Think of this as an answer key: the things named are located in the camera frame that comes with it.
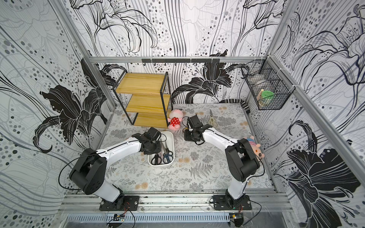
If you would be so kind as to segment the cream handled scissors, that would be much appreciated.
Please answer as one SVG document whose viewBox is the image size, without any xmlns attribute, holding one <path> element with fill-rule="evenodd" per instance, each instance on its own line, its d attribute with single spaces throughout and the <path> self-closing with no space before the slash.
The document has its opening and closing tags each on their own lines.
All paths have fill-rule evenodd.
<svg viewBox="0 0 365 228">
<path fill-rule="evenodd" d="M 208 124 L 214 128 L 216 128 L 218 126 L 217 120 L 214 117 L 212 110 L 210 110 Z"/>
</svg>

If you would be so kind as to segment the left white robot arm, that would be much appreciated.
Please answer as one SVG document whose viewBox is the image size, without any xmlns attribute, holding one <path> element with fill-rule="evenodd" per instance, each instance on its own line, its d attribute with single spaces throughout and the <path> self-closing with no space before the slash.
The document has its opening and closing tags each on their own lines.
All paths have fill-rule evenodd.
<svg viewBox="0 0 365 228">
<path fill-rule="evenodd" d="M 122 204 L 124 194 L 106 180 L 106 170 L 112 164 L 135 153 L 159 153 L 161 136 L 160 131 L 151 127 L 147 132 L 136 133 L 116 145 L 96 151 L 86 149 L 77 159 L 69 178 L 86 195 L 94 194 L 107 202 Z"/>
</svg>

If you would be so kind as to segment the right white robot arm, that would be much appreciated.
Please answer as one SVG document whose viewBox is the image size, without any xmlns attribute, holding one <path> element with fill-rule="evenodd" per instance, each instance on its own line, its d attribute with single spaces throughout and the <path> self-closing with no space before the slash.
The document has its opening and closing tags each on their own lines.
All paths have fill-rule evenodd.
<svg viewBox="0 0 365 228">
<path fill-rule="evenodd" d="M 225 153 L 232 175 L 226 198 L 232 202 L 243 199 L 249 178 L 255 175 L 265 156 L 255 138 L 250 136 L 237 140 L 218 132 L 209 124 L 200 128 L 187 128 L 183 132 L 186 141 L 194 142 L 196 145 L 199 145 L 199 142 L 210 143 Z"/>
</svg>

